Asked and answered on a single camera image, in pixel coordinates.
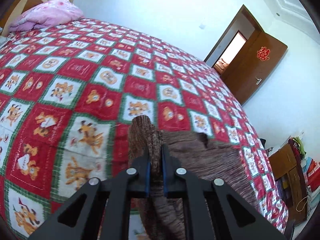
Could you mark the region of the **brown knitted sweater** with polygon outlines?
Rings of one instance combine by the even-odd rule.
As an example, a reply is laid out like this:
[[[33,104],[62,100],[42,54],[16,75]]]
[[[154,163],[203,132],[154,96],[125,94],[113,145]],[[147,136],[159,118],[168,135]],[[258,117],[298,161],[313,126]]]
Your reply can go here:
[[[183,168],[205,180],[222,178],[256,210],[259,209],[245,173],[244,161],[231,144],[209,139],[204,133],[159,130],[146,115],[132,120],[128,142],[130,162],[143,155],[145,149],[150,154],[150,195],[146,199],[135,199],[149,239],[185,239],[182,200],[168,199],[163,195],[163,144],[168,146],[169,154],[176,157]]]

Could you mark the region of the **clothes pile on cabinet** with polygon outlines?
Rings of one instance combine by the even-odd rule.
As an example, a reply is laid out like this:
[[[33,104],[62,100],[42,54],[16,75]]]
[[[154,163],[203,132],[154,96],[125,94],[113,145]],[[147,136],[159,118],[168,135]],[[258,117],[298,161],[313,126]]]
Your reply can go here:
[[[302,169],[302,175],[306,184],[307,196],[303,200],[308,202],[310,209],[314,209],[319,203],[319,162],[307,156],[300,137],[291,137],[288,143],[298,158],[297,164]]]

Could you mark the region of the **wooden cabinet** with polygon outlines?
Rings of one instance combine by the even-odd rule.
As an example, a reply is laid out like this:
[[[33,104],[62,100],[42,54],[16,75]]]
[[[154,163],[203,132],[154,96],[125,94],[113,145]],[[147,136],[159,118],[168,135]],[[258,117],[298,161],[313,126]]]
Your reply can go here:
[[[308,213],[308,195],[299,155],[286,143],[269,156],[269,161],[280,197],[289,210],[289,220],[299,225],[306,221]]]

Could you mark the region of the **red checkered cartoon bedspread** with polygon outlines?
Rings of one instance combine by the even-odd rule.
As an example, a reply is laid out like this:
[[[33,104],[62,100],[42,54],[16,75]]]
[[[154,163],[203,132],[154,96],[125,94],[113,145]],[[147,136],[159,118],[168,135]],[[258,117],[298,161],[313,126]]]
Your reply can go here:
[[[139,115],[239,149],[258,210],[284,232],[264,147],[218,73],[155,37],[82,18],[12,33],[1,49],[1,217],[14,236],[27,239],[89,178],[127,168]]]

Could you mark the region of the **brown wooden door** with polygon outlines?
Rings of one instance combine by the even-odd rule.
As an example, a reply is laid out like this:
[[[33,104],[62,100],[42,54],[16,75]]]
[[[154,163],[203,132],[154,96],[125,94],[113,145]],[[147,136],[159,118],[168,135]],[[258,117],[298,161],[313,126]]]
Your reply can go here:
[[[269,60],[260,61],[257,51],[270,49]],[[287,45],[261,31],[254,33],[221,74],[221,79],[240,104],[244,104],[271,74],[287,51]]]

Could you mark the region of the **red door decoration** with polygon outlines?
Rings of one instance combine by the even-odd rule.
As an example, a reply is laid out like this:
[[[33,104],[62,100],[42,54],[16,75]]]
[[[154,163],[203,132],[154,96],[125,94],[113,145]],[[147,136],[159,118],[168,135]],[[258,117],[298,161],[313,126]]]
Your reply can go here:
[[[270,49],[268,49],[267,47],[262,46],[258,51],[257,51],[257,58],[260,61],[268,61],[269,58],[269,54],[270,54]]]

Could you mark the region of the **pink pillow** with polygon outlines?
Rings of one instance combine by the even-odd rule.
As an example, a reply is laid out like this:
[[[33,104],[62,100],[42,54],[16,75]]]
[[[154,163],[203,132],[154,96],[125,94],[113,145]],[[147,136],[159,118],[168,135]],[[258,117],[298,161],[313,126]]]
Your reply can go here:
[[[23,12],[9,25],[10,32],[50,28],[77,21],[84,13],[69,0],[50,0]]]

